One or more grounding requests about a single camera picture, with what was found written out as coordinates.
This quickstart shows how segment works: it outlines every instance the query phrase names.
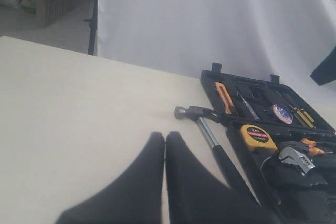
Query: yellow tape measure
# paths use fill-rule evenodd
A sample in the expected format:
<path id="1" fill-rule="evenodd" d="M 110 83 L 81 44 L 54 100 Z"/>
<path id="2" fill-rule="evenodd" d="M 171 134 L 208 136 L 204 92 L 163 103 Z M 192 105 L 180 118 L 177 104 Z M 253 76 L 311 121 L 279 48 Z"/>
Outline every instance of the yellow tape measure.
<path id="1" fill-rule="evenodd" d="M 271 152 L 278 149 L 271 136 L 260 127 L 245 124 L 240 128 L 240 133 L 251 152 L 258 147 L 269 149 Z"/>

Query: table surface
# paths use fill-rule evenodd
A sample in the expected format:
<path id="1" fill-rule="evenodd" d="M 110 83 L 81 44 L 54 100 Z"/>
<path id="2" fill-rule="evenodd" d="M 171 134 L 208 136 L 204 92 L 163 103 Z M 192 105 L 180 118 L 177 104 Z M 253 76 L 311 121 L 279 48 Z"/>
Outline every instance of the table surface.
<path id="1" fill-rule="evenodd" d="M 211 108 L 198 79 L 8 37 L 0 48 L 1 223 L 54 223 L 116 179 L 153 131 L 179 131 L 226 183 L 197 125 L 173 116 L 176 106 Z M 312 105 L 335 127 L 336 106 Z M 207 122 L 242 173 L 225 129 Z"/>

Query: hammer head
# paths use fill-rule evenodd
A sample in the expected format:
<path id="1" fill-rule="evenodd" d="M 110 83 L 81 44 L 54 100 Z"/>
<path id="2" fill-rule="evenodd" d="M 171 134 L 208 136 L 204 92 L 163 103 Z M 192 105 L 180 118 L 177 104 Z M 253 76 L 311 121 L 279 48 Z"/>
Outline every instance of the hammer head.
<path id="1" fill-rule="evenodd" d="M 187 109 L 184 107 L 176 107 L 174 116 L 176 119 L 189 118 L 193 121 L 197 121 L 198 118 L 208 118 L 216 123 L 219 122 L 215 111 L 197 106 L 190 106 Z"/>

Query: black rubber grip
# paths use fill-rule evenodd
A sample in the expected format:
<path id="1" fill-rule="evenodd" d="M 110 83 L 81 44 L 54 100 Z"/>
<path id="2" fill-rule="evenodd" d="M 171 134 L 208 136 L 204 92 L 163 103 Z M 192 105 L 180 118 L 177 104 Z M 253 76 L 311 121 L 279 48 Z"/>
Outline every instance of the black rubber grip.
<path id="1" fill-rule="evenodd" d="M 213 148 L 213 153 L 219 169 L 225 177 L 229 187 L 241 195 L 249 197 L 251 200 L 257 203 L 255 197 L 246 185 L 243 177 L 240 175 L 231 159 L 227 156 L 224 149 L 220 145 L 216 145 Z"/>

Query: floor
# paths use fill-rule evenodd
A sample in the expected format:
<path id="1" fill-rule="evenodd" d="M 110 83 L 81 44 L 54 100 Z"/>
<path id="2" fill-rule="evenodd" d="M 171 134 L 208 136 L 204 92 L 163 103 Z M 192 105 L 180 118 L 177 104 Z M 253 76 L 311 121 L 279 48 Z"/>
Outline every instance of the floor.
<path id="1" fill-rule="evenodd" d="M 84 19 L 92 17 L 93 2 L 77 7 L 47 28 L 37 28 L 35 14 L 0 6 L 0 36 L 88 53 L 90 28 Z"/>

